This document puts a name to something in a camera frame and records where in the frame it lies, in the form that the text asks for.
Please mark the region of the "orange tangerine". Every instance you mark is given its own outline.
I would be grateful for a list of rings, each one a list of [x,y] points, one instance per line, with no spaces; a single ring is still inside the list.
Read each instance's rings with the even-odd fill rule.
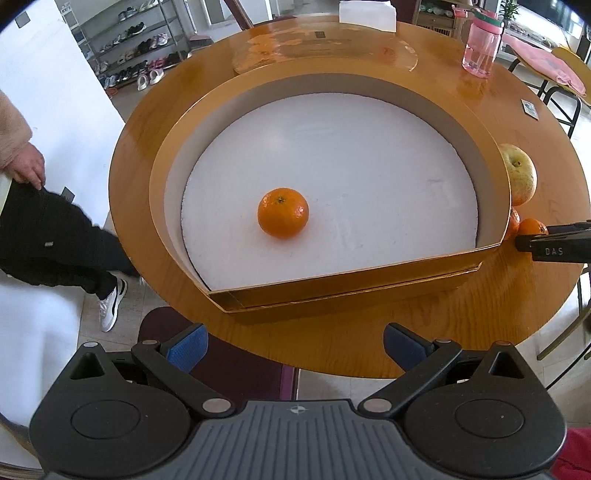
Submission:
[[[518,234],[518,231],[520,228],[520,223],[521,223],[521,218],[520,218],[519,212],[514,207],[512,207],[510,209],[508,225],[507,225],[507,229],[506,229],[503,241],[508,241],[508,240],[514,238]]]
[[[263,232],[277,239],[297,236],[308,224],[308,202],[300,192],[277,188],[259,202],[257,221]]]
[[[544,223],[535,218],[522,219],[517,231],[518,236],[548,235],[548,229]]]

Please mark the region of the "yellow-green apple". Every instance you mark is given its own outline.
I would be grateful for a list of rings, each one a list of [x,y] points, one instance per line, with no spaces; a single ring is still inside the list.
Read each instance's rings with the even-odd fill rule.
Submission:
[[[536,167],[530,156],[515,145],[500,144],[499,150],[509,176],[512,205],[521,206],[529,202],[536,193]]]

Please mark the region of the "shoe rack with shoes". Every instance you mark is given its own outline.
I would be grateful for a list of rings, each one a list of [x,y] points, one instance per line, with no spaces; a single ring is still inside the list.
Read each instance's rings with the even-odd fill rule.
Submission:
[[[175,1],[58,1],[64,22],[105,90],[133,85],[187,57]]]

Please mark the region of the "pink water bottle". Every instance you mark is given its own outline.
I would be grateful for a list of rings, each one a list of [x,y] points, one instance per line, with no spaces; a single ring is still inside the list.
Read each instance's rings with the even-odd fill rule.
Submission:
[[[454,15],[469,23],[462,67],[475,77],[488,79],[501,41],[501,20],[496,13],[477,7],[455,7]]]

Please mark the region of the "small round side table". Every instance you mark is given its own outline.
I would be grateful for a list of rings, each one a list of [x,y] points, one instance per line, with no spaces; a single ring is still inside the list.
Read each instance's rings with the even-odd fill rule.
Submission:
[[[566,47],[562,47],[562,48],[565,48],[566,50],[572,52],[569,48],[566,48]],[[578,55],[576,55],[575,53],[573,53],[573,54],[574,54],[573,58],[571,58],[570,55],[565,55],[563,57],[563,59],[565,61],[569,61],[569,60],[573,59],[575,61],[575,66],[582,66],[580,61],[582,61],[584,64],[586,64]],[[512,62],[512,64],[509,67],[509,71],[513,72],[519,63],[521,63],[521,62],[516,56],[516,59]],[[568,91],[565,87],[561,87],[561,86],[555,84],[553,81],[550,81],[550,80],[544,78],[541,74],[537,73],[536,71],[534,71],[532,69],[530,69],[530,70],[535,72],[539,76],[541,76],[543,78],[543,82],[539,86],[536,86],[536,85],[530,84],[530,83],[526,83],[526,85],[528,87],[532,87],[532,88],[537,89],[537,96],[543,101],[543,103],[546,106],[548,106],[550,102],[552,102],[556,106],[556,108],[561,112],[561,114],[563,116],[563,118],[558,118],[557,121],[559,123],[561,123],[563,125],[567,125],[569,127],[567,136],[569,138],[571,138],[572,134],[574,132],[576,123],[578,121],[581,109],[582,109],[582,104],[585,103],[587,106],[590,106],[590,68],[589,68],[589,70],[586,70],[585,67],[582,68],[583,74],[587,74],[587,77],[584,79],[584,82],[587,85],[587,97],[585,99],[581,99],[579,96]],[[557,92],[560,92],[568,97],[574,98],[577,101],[577,105],[576,105],[573,117],[569,117],[568,113],[559,105],[559,103],[557,101],[555,101],[552,98],[552,96]]]

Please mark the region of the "gold semicircular gift box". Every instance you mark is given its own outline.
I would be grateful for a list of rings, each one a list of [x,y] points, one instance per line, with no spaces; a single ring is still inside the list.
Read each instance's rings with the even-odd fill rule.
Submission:
[[[257,221],[277,188],[308,202],[290,239]],[[197,290],[260,321],[451,289],[501,245],[511,208],[499,148],[465,104],[408,70],[342,58],[210,90],[162,141],[148,198]]]

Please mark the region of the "person in beige fleece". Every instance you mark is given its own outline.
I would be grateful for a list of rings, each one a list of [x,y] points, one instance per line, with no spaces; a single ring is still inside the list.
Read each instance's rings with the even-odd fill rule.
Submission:
[[[32,131],[1,96],[1,270],[33,286],[80,287],[97,297],[101,330],[110,331],[128,284],[140,274],[111,232],[45,188],[45,160]]]

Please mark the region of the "white tissue pack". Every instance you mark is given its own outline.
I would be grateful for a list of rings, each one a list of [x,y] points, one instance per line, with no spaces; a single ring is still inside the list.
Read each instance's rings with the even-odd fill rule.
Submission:
[[[341,1],[339,22],[394,33],[397,9],[390,1]]]

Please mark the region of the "pink cloth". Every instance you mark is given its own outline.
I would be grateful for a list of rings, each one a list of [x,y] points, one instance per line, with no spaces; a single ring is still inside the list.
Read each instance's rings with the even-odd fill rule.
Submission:
[[[563,57],[574,54],[565,48],[557,47],[552,52],[528,44],[517,37],[509,34],[503,35],[503,42],[508,45],[520,60],[528,68],[541,74],[544,78],[553,81],[555,84],[565,87],[568,91],[579,96],[581,99],[587,97],[587,85],[584,79],[582,68],[589,70],[582,61],[582,66],[575,66],[573,59],[565,61]]]

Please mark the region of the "gold gift box lid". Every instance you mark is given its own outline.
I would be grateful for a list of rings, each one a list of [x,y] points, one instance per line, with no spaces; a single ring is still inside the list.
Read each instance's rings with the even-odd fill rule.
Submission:
[[[232,58],[235,73],[243,74],[270,64],[301,58],[351,57],[412,71],[418,54],[392,32],[366,26],[321,22],[281,28],[256,35]]]

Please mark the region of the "maroon banquet chair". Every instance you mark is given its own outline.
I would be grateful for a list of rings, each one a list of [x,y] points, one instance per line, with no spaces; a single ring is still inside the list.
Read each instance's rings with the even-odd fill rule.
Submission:
[[[165,342],[192,323],[174,309],[158,307],[143,318],[139,340]],[[214,336],[190,375],[242,407],[246,401],[297,398],[297,368],[249,353]]]

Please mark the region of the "small silver card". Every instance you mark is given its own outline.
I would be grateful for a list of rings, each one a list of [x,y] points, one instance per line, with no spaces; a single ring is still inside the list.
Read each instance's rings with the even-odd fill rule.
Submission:
[[[524,113],[527,116],[529,116],[529,117],[531,117],[531,118],[533,118],[535,120],[538,120],[539,119],[538,112],[537,112],[537,110],[535,108],[535,105],[532,102],[530,102],[528,100],[525,100],[525,99],[522,99],[521,100],[521,103],[522,103],[522,107],[523,107]]]

